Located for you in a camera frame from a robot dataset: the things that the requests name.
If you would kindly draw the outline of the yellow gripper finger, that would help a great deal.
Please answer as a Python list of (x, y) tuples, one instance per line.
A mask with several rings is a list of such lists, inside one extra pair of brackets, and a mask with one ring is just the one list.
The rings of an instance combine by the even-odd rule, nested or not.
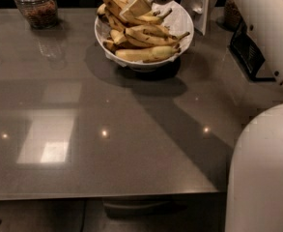
[(151, 9), (151, 0), (130, 0), (127, 5), (127, 11), (133, 16), (144, 15)]
[(120, 12), (120, 17), (128, 23), (133, 23), (135, 20), (135, 17), (133, 13), (131, 12), (131, 10), (122, 10)]

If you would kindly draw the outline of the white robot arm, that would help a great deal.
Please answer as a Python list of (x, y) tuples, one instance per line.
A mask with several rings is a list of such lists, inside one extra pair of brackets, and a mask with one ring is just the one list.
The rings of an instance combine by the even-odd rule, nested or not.
[[(283, 89), (283, 0), (235, 0)], [(283, 104), (255, 117), (231, 161), (225, 232), (283, 232)]]

